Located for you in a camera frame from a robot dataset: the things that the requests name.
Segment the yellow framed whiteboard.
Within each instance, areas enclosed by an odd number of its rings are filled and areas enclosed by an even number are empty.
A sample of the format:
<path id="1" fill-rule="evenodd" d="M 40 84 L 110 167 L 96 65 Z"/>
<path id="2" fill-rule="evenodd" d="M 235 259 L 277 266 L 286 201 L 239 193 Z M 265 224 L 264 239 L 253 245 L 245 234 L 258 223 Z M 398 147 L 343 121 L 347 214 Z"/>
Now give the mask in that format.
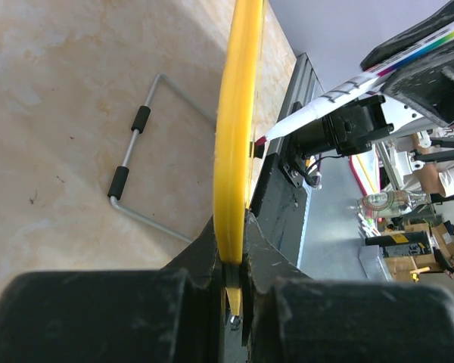
<path id="1" fill-rule="evenodd" d="M 213 227 L 233 315 L 241 311 L 240 266 L 254 144 L 252 119 L 265 1 L 235 3 L 219 93 L 213 167 Z"/>

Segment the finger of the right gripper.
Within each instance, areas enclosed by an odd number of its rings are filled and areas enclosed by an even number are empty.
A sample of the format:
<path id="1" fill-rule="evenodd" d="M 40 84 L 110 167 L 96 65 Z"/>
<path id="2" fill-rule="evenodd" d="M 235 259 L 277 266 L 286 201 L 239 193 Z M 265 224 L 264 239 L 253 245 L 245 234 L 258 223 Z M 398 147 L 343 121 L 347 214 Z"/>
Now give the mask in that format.
<path id="1" fill-rule="evenodd" d="M 454 0 L 448 1 L 430 17 L 399 33 L 372 49 L 362 60 L 360 67 L 367 70 L 389 57 L 407 49 L 424 37 L 442 29 L 454 21 Z"/>
<path id="2" fill-rule="evenodd" d="M 440 127 L 454 127 L 454 41 L 393 73 L 382 92 Z"/>

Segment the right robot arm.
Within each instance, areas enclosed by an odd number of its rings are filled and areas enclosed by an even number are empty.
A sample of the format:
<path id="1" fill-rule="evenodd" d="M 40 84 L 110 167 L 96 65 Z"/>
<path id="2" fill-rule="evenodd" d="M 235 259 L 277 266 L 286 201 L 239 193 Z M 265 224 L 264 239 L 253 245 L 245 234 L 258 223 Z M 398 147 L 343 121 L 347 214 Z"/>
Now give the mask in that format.
<path id="1" fill-rule="evenodd" d="M 289 143 L 296 154 L 369 150 L 394 130 L 382 110 L 389 98 L 437 126 L 454 127 L 454 1 L 375 47 L 361 68 L 378 73 L 380 90 L 358 95 L 293 132 Z"/>

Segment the white marker purple cap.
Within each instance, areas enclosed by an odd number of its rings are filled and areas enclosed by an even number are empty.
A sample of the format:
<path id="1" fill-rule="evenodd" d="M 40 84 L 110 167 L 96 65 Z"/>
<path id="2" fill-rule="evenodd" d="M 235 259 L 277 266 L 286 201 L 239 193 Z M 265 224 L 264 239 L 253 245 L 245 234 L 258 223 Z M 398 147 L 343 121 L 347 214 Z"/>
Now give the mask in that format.
<path id="1" fill-rule="evenodd" d="M 452 41 L 454 41 L 454 21 L 310 101 L 305 107 L 276 123 L 255 142 L 255 145 L 263 145 L 267 141 L 289 135 L 312 121 L 328 115 L 381 84 L 393 72 Z"/>

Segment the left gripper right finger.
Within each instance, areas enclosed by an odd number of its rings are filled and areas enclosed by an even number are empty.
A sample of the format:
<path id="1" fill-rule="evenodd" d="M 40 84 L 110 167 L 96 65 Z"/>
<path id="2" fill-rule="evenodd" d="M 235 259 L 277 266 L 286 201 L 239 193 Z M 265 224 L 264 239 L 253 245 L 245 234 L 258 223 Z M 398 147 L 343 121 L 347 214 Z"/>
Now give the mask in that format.
<path id="1" fill-rule="evenodd" d="M 438 286 L 309 278 L 244 223 L 251 362 L 454 362 L 454 296 Z"/>

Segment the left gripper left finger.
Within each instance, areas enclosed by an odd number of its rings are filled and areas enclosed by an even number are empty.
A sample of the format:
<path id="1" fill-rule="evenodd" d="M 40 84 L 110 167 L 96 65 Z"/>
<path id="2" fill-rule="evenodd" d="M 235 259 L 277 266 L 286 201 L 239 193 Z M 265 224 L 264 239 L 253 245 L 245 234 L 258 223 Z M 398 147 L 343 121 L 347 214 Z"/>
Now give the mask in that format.
<path id="1" fill-rule="evenodd" d="M 213 223 L 158 270 L 34 271 L 0 296 L 0 362 L 221 362 Z"/>

